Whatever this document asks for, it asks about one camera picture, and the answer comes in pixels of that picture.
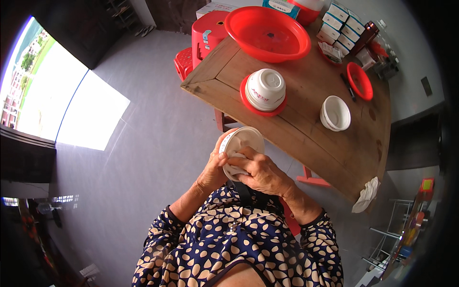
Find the navy blue blouse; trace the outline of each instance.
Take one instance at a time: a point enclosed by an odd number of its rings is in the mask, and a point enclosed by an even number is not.
[[[249,264],[266,286],[343,285],[325,211],[301,226],[298,243],[278,197],[253,190],[250,195],[253,204],[246,208],[234,187],[219,188],[187,223],[167,206],[151,225],[132,286],[209,287],[239,263]]]

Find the slipper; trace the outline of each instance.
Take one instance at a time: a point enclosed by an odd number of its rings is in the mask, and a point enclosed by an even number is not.
[[[150,26],[143,27],[142,29],[140,29],[138,32],[135,33],[135,36],[139,36],[140,34],[145,32],[145,30],[147,30],[149,27]]]
[[[148,29],[143,32],[142,37],[147,36],[154,28],[156,28],[156,26],[149,26]]]

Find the wrinkled hand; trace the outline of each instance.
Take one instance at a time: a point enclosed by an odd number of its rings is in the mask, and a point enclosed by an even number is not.
[[[223,139],[237,129],[238,128],[230,129],[218,138],[215,148],[210,154],[209,162],[196,180],[196,184],[198,184],[203,191],[211,193],[228,180],[222,169],[222,166],[228,161],[228,155],[225,152],[219,154],[218,150],[220,149]]]
[[[269,194],[284,197],[296,187],[293,180],[280,170],[266,155],[246,146],[238,153],[247,158],[229,158],[228,164],[246,170],[250,175],[235,174],[235,177],[250,188]]]

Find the woman's left hand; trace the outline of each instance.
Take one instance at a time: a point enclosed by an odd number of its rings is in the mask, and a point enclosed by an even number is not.
[[[198,184],[203,191],[209,192],[209,194],[221,187],[228,180],[222,169],[222,166],[228,161],[228,155],[225,152],[218,153],[218,150],[220,149],[223,139],[237,129],[238,128],[230,129],[218,138],[215,148],[210,154],[209,162],[196,180],[196,184]]]

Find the cardboard box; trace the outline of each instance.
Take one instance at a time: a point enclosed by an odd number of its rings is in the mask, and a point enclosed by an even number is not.
[[[333,38],[331,38],[329,35],[327,35],[322,30],[319,30],[319,32],[317,33],[317,38],[319,38],[321,41],[328,43],[330,45],[333,45],[333,43],[335,42]]]
[[[223,4],[223,3],[218,3],[218,2],[210,2],[209,4],[205,5],[198,11],[196,11],[196,18],[199,19],[202,16],[206,15],[209,12],[212,11],[227,11],[231,12],[234,9],[237,9],[239,7],[228,5],[228,4]]]
[[[361,35],[365,30],[365,27],[362,24],[362,19],[360,19],[360,17],[351,10],[348,10],[347,12],[349,12],[349,18],[347,19],[346,24],[351,27],[352,30],[354,30],[357,34]]]
[[[338,37],[341,34],[340,31],[336,30],[335,28],[333,28],[327,23],[322,23],[322,26],[320,27],[320,31],[323,31],[325,34],[329,35],[330,38],[332,38],[333,40],[338,39]]]
[[[285,2],[284,0],[263,0],[263,7],[275,9],[292,17],[293,19],[296,19],[298,13],[300,12],[300,7]]]
[[[333,44],[333,47],[340,49],[343,55],[349,54],[349,50],[343,44],[341,44],[340,41],[336,41]]]
[[[331,1],[330,7],[328,8],[327,12],[329,12],[331,15],[335,16],[342,22],[345,22],[347,20],[347,17],[349,17],[347,8],[344,7],[342,4],[336,2],[335,0]]]
[[[322,21],[329,24],[336,30],[341,29],[341,27],[343,26],[343,22],[339,20],[338,18],[336,18],[335,16],[331,15],[329,12],[325,13],[324,17],[322,18]]]
[[[348,50],[351,50],[355,46],[355,43],[352,42],[352,40],[349,39],[345,34],[341,34],[338,37],[338,41],[340,41],[340,43],[343,44]]]
[[[352,30],[352,28],[349,27],[347,24],[344,25],[343,29],[341,29],[341,33],[345,34],[354,43],[357,42],[358,39],[360,39],[360,35],[357,34],[357,32],[355,32],[354,30]]]

